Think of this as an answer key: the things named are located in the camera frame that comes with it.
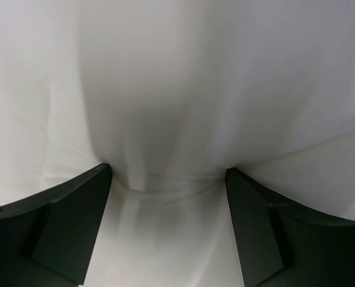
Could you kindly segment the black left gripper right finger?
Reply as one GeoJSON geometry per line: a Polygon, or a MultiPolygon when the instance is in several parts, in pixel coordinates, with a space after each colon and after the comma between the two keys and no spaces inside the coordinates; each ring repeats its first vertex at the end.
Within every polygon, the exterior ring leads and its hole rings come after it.
{"type": "Polygon", "coordinates": [[[245,286],[355,286],[355,221],[306,207],[235,168],[225,184],[245,286]]]}

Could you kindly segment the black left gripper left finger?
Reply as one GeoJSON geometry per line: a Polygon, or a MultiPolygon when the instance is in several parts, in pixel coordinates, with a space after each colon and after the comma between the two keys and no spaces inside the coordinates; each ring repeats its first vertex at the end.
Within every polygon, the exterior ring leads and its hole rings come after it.
{"type": "Polygon", "coordinates": [[[0,206],[0,286],[81,286],[113,173],[109,164],[0,206]]]}

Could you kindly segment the white pillow with yellow edge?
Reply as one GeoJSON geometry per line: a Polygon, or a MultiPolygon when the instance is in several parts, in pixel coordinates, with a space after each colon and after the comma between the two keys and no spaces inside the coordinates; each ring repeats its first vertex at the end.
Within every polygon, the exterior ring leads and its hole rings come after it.
{"type": "Polygon", "coordinates": [[[231,167],[355,220],[355,1],[0,1],[0,206],[101,162],[86,286],[242,286],[231,167]]]}

